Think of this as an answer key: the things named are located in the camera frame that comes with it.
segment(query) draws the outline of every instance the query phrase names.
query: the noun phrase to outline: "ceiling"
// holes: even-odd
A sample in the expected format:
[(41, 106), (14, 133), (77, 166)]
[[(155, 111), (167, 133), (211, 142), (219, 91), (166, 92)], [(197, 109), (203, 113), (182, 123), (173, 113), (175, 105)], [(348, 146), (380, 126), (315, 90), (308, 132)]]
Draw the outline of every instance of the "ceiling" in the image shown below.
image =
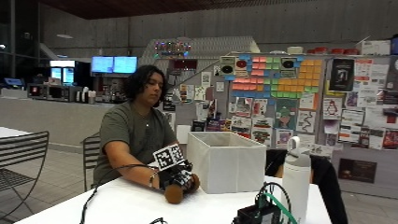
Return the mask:
[(36, 0), (86, 20), (311, 0)]

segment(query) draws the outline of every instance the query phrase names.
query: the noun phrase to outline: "white storage bin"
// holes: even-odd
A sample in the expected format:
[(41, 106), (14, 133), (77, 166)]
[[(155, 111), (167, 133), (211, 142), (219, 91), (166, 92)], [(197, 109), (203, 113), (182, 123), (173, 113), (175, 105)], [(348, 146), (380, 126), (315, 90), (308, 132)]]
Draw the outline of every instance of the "white storage bin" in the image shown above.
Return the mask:
[(258, 191), (263, 184), (266, 147), (229, 132), (187, 134), (186, 159), (206, 193)]

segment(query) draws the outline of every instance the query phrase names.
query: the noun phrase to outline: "olive t-shirt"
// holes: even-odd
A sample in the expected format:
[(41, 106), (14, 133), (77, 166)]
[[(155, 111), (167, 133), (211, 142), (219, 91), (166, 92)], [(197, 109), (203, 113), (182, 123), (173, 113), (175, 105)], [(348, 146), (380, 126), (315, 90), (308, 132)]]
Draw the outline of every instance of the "olive t-shirt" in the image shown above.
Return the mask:
[[(106, 143), (111, 141), (125, 142), (129, 145), (129, 153), (141, 163), (147, 164), (154, 160), (153, 152), (177, 141), (162, 112), (151, 108), (149, 116), (143, 118), (131, 107), (130, 101), (113, 106), (103, 114), (99, 137), (101, 152), (93, 173), (94, 184), (111, 169), (103, 153)], [(117, 171), (110, 172), (103, 177), (101, 184), (119, 176)]]

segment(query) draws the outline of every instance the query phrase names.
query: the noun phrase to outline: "man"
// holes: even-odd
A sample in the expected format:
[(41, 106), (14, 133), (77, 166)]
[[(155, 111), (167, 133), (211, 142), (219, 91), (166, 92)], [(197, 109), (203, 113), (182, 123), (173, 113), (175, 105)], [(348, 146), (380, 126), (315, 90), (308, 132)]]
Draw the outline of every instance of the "man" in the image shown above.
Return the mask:
[[(127, 101), (113, 106), (102, 119), (94, 184), (111, 168), (150, 163), (154, 160), (153, 152), (178, 142), (163, 114), (153, 108), (163, 100), (165, 85), (163, 73), (153, 65), (141, 66), (126, 79), (123, 93)], [(143, 186), (159, 188), (159, 177), (146, 167), (113, 171), (99, 184), (119, 176)]]

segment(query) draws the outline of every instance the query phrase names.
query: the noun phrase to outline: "metal chair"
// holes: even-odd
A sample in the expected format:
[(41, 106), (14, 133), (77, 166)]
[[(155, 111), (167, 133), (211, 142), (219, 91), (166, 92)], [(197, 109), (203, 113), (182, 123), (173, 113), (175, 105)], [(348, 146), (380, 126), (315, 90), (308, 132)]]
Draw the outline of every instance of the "metal chair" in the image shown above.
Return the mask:
[[(33, 214), (25, 200), (34, 189), (42, 171), (47, 154), (47, 138), (47, 132), (29, 133), (20, 136), (0, 138), (0, 191), (12, 189), (21, 200), (17, 206), (0, 216), (0, 220), (8, 220), (6, 216), (9, 216), (22, 204)], [(17, 167), (14, 165), (32, 161), (38, 161), (37, 175), (28, 176), (12, 171), (12, 169)], [(33, 184), (28, 190), (26, 196), (22, 197), (14, 188), (30, 181), (33, 181)]]
[(85, 169), (85, 191), (86, 191), (86, 171), (94, 169), (99, 155), (101, 138), (98, 135), (89, 136), (83, 140), (83, 169)]

